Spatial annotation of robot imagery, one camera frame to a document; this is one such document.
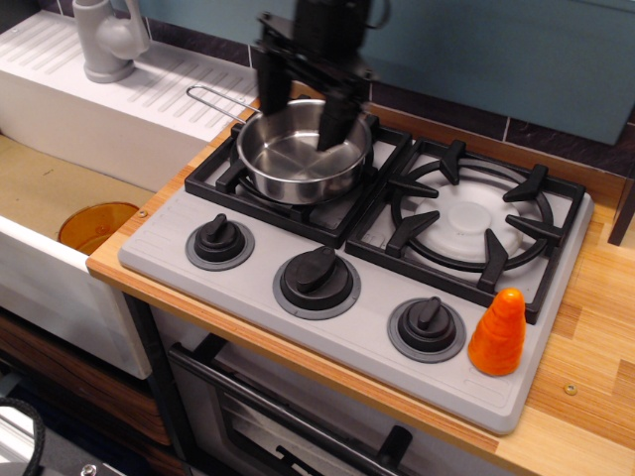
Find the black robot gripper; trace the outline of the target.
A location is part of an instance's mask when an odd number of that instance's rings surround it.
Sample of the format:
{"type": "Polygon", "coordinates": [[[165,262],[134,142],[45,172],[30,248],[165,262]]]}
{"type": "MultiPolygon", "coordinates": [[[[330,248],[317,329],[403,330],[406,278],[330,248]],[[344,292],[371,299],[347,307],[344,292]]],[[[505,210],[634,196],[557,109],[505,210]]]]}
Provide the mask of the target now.
{"type": "Polygon", "coordinates": [[[256,44],[258,92],[264,115],[287,107],[292,83],[324,96],[317,150],[344,142],[367,102],[374,71],[360,50],[369,23],[369,1],[297,1],[292,19],[260,14],[256,44]]]}

